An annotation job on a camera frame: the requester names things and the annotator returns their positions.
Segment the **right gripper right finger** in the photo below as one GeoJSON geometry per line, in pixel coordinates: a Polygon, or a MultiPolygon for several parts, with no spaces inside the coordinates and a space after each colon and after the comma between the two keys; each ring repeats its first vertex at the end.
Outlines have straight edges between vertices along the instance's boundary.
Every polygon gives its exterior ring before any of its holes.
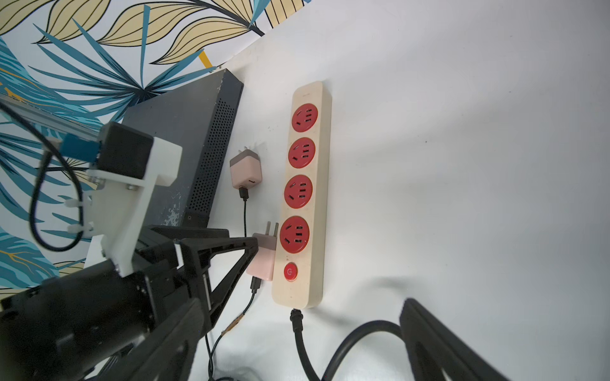
{"type": "Polygon", "coordinates": [[[400,328],[416,380],[505,380],[414,298],[405,301],[400,328]]]}

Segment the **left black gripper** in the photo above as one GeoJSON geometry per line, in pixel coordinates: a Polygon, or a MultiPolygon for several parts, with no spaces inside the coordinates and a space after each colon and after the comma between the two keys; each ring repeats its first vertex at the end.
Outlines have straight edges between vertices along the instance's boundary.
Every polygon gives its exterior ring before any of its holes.
{"type": "Polygon", "coordinates": [[[145,227],[133,252],[133,272],[117,275],[119,327],[151,333],[192,299],[201,303],[200,333],[216,326],[239,279],[258,252],[254,237],[229,237],[224,229],[145,227]],[[216,287],[209,269],[217,255],[243,251],[216,287]]]}

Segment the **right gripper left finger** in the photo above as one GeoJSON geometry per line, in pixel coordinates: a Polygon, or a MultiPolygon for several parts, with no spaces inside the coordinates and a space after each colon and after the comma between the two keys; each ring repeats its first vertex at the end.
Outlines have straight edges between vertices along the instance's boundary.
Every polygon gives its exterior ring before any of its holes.
{"type": "Polygon", "coordinates": [[[138,347],[98,380],[187,380],[204,316],[198,298],[171,314],[138,347]]]}

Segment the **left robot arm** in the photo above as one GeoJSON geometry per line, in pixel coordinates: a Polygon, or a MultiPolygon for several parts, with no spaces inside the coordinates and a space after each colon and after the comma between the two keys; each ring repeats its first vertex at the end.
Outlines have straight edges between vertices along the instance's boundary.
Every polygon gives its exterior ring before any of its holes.
{"type": "Polygon", "coordinates": [[[3,300],[1,378],[83,380],[114,357],[99,379],[186,380],[257,250],[227,230],[145,227],[130,275],[105,260],[3,300]]]}

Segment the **beige power strip red sockets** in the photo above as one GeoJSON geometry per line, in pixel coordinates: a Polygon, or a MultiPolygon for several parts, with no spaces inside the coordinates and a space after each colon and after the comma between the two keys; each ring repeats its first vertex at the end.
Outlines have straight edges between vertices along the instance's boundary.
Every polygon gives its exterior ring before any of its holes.
{"type": "Polygon", "coordinates": [[[305,310],[322,301],[332,97],[321,81],[298,88],[288,127],[273,300],[305,310]]]}

